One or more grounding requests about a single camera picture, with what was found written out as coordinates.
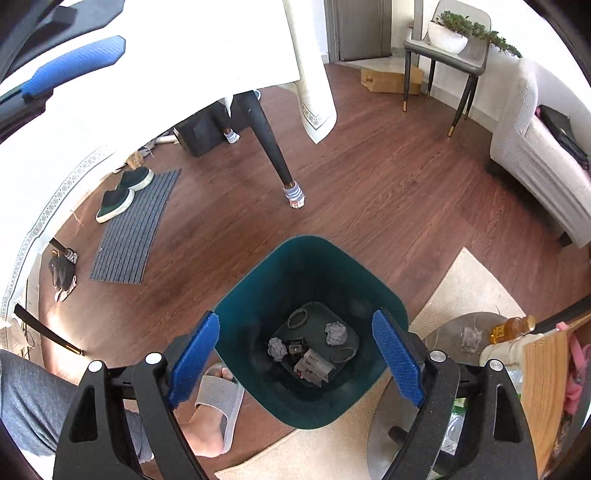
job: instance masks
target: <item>chair leg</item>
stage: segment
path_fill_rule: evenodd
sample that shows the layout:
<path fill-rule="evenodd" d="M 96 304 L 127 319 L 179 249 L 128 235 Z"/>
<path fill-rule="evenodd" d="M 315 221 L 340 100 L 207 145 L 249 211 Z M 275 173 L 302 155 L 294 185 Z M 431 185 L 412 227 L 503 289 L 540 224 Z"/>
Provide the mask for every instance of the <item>chair leg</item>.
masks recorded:
<path fill-rule="evenodd" d="M 408 102 L 408 89 L 410 88 L 410 64 L 412 53 L 410 50 L 405 50 L 404 60 L 404 103 L 402 104 L 402 111 L 406 112 L 406 104 Z"/>
<path fill-rule="evenodd" d="M 474 79 L 476 77 L 470 75 L 468 80 L 466 81 L 466 87 L 464 88 L 464 93 L 462 94 L 462 98 L 460 99 L 460 105 L 457 106 L 456 116 L 453 118 L 452 127 L 449 129 L 447 133 L 448 137 L 452 136 L 453 130 L 455 129 L 462 113 L 464 112 L 464 107 L 466 106 L 466 102 L 468 101 L 468 95 L 470 95 L 470 91 L 472 90 L 472 85 L 474 84 Z"/>
<path fill-rule="evenodd" d="M 431 96 L 431 86 L 433 85 L 433 77 L 435 76 L 435 60 L 431 59 L 431 68 L 429 69 L 429 83 L 427 84 L 427 98 Z"/>
<path fill-rule="evenodd" d="M 474 95 L 476 94 L 476 85 L 478 85 L 478 77 L 474 79 L 474 85 L 472 86 L 472 90 L 470 90 L 470 96 L 468 97 L 468 105 L 466 107 L 466 115 L 464 119 L 468 119 L 468 114 L 470 113 L 470 108 L 472 108 L 472 102 L 474 101 Z"/>

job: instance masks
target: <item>white flower pot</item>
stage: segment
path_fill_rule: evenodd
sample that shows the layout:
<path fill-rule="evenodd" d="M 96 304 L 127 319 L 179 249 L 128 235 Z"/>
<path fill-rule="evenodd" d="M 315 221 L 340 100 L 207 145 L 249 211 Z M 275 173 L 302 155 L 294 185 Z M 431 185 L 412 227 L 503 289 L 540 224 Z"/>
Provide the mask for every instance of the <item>white flower pot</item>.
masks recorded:
<path fill-rule="evenodd" d="M 460 53 L 468 43 L 467 37 L 452 32 L 435 22 L 429 22 L 427 31 L 429 33 L 429 43 L 449 53 Z"/>

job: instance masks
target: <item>plastic bottle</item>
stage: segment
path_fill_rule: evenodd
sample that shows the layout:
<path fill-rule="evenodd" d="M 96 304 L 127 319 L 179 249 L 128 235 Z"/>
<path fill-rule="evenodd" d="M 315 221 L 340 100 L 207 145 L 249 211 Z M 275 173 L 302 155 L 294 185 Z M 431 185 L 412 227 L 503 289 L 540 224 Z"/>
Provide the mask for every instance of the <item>plastic bottle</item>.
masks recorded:
<path fill-rule="evenodd" d="M 511 317 L 503 325 L 492 329 L 491 344 L 508 342 L 521 335 L 530 333 L 535 328 L 535 318 L 531 315 L 525 317 Z"/>

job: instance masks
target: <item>teal trash can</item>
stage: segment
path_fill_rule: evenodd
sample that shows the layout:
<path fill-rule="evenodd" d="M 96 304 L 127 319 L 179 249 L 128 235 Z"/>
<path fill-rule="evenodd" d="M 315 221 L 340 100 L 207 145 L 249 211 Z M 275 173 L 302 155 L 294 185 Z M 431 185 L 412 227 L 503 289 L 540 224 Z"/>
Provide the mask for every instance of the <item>teal trash can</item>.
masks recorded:
<path fill-rule="evenodd" d="M 359 338 L 356 356 L 321 388 L 304 385 L 267 354 L 274 332 L 311 301 L 329 308 Z M 221 326 L 216 350 L 277 419 L 317 429 L 346 412 L 384 371 L 371 330 L 372 315 L 381 307 L 408 330 L 402 302 L 371 272 L 327 240 L 299 236 L 270 253 L 215 308 Z"/>

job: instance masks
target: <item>black bag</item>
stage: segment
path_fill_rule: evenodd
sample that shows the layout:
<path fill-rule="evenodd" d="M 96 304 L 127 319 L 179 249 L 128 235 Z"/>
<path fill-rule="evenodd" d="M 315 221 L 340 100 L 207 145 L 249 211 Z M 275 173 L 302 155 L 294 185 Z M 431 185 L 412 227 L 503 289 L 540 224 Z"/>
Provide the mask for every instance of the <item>black bag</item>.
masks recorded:
<path fill-rule="evenodd" d="M 540 105 L 540 120 L 548 127 L 558 144 L 564 148 L 583 170 L 589 171 L 589 158 L 574 139 L 570 118 L 549 106 Z"/>
<path fill-rule="evenodd" d="M 68 290 L 74 279 L 75 267 L 64 255 L 55 250 L 51 252 L 51 260 L 47 265 L 51 272 L 51 279 L 56 290 Z"/>

